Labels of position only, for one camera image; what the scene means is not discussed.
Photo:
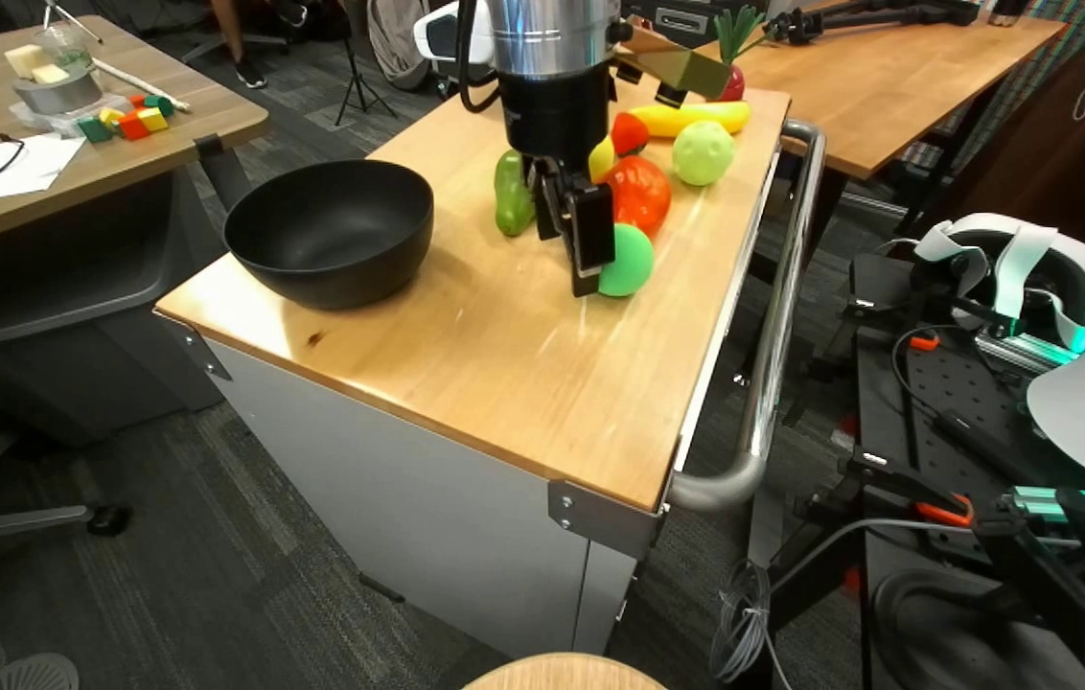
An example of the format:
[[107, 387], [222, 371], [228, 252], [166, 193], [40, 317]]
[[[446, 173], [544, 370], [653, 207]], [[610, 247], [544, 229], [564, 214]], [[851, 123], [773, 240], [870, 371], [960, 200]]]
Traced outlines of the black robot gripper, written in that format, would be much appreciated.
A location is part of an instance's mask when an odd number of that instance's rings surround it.
[[[615, 76], [605, 64], [551, 81], [504, 81], [505, 143], [525, 156], [536, 233], [544, 240], [564, 233], [557, 166], [585, 166], [585, 155], [610, 129], [610, 100]], [[571, 290], [590, 294], [615, 260], [615, 200], [603, 186], [583, 186], [566, 193], [566, 214]]]

